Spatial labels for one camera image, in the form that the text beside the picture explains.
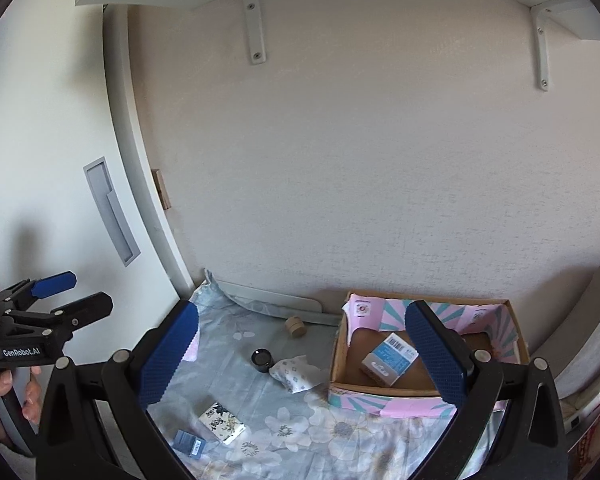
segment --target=barcode label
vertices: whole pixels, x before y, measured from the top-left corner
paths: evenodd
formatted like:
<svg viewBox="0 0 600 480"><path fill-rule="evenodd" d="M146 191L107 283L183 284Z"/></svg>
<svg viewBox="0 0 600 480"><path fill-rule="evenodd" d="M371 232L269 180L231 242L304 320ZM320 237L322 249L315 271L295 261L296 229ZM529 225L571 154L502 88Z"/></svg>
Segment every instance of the barcode label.
<svg viewBox="0 0 600 480"><path fill-rule="evenodd" d="M409 364L413 363L416 360L416 357L418 357L417 350L393 332L389 334L389 337L387 337L384 342L397 351L402 357L407 359Z"/></svg>
<svg viewBox="0 0 600 480"><path fill-rule="evenodd" d="M402 343L398 343L395 339L389 339L389 344L394 347L398 352L402 352L404 350L404 345Z"/></svg>

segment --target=white wall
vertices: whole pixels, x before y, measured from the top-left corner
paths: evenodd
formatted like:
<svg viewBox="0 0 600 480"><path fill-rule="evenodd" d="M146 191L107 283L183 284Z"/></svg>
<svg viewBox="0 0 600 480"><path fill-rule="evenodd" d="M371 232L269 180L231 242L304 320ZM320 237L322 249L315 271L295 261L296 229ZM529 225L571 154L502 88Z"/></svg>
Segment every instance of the white wall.
<svg viewBox="0 0 600 480"><path fill-rule="evenodd" d="M83 167L105 156L142 253L124 267ZM72 270L78 285L37 309L97 291L113 314L76 333L77 362L132 348L177 295L142 224L118 152L102 61L102 8L14 0L0 20L0 289Z"/></svg>
<svg viewBox="0 0 600 480"><path fill-rule="evenodd" d="M192 272L337 308L349 287L507 297L537 346L600 264L600 43L536 88L513 0L240 0L130 17L153 167Z"/></svg>

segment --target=blue gripper pad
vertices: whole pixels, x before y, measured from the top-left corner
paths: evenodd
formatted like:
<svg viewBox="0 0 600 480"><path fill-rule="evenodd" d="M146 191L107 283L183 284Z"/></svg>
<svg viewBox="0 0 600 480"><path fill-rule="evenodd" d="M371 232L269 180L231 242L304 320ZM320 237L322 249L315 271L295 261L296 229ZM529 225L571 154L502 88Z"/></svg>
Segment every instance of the blue gripper pad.
<svg viewBox="0 0 600 480"><path fill-rule="evenodd" d="M54 294L59 294L60 292L74 288L76 282L77 280L74 273L70 271L62 272L61 274L56 274L55 276L50 276L43 280L36 280L31 287L31 295L34 298L43 300Z"/></svg>
<svg viewBox="0 0 600 480"><path fill-rule="evenodd" d="M182 307L175 317L167 315L160 326L149 330L136 346L136 349L143 344L153 347L138 371L136 396L143 410L149 404L160 401L182 356L198 332L198 309L190 301L181 303L174 307L174 310Z"/></svg>
<svg viewBox="0 0 600 480"><path fill-rule="evenodd" d="M442 400L458 408L462 406L467 395L466 371L415 301L406 309L404 326Z"/></svg>

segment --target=small box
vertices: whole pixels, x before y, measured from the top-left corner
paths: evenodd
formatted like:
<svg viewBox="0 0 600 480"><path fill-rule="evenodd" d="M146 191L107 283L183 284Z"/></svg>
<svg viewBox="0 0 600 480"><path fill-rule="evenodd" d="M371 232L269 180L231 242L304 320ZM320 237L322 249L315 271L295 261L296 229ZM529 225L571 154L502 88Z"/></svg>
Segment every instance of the small box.
<svg viewBox="0 0 600 480"><path fill-rule="evenodd" d="M219 402L215 402L205 413L200 415L200 422L226 445L231 444L246 428L233 413Z"/></svg>
<svg viewBox="0 0 600 480"><path fill-rule="evenodd" d="M173 439L173 449L198 460L205 449L206 440L198 436L178 430Z"/></svg>
<svg viewBox="0 0 600 480"><path fill-rule="evenodd" d="M361 370L381 386L392 386L417 357L413 346L391 332L362 360Z"/></svg>

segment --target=wooden block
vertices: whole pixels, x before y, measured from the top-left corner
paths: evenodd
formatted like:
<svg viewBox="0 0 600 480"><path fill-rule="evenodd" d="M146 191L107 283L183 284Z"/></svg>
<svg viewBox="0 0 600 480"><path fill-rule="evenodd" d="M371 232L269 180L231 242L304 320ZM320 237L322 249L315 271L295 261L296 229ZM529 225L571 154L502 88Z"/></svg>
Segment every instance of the wooden block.
<svg viewBox="0 0 600 480"><path fill-rule="evenodd" d="M154 178L155 189L158 190L158 197L162 204L162 209L167 211L171 207L171 200L167 195L167 188L164 185L164 179L162 178L162 172L160 170L151 170L151 175Z"/></svg>
<svg viewBox="0 0 600 480"><path fill-rule="evenodd" d="M291 334L291 337L302 337L306 334L306 325L298 316L292 316L285 321L286 330Z"/></svg>

